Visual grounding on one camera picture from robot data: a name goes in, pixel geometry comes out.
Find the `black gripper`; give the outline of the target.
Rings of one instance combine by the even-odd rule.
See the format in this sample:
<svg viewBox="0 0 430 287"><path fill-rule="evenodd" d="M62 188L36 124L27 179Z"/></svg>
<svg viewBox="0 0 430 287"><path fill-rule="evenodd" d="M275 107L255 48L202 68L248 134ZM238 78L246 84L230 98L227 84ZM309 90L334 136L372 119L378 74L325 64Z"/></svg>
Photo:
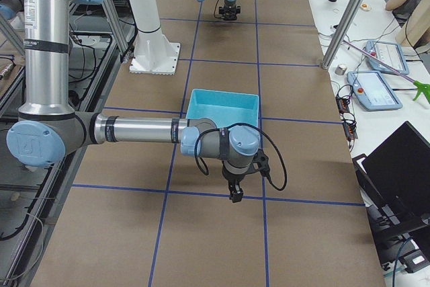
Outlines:
<svg viewBox="0 0 430 287"><path fill-rule="evenodd" d="M219 18L222 20L237 20L237 15L241 13L241 6L224 5L218 8Z"/></svg>
<svg viewBox="0 0 430 287"><path fill-rule="evenodd" d="M258 172L269 179L269 157L263 151L257 151L253 156L239 155L236 159L222 162L222 175L228 182L232 203L243 199L243 190L239 184L245 176Z"/></svg>

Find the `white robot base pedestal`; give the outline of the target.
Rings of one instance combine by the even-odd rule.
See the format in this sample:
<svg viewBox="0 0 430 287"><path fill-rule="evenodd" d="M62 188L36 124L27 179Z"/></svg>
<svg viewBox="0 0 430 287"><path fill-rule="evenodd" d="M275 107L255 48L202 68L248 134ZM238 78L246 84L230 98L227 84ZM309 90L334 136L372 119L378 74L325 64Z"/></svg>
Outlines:
<svg viewBox="0 0 430 287"><path fill-rule="evenodd" d="M173 75L181 45L164 35L156 0L129 0L138 30L131 73Z"/></svg>

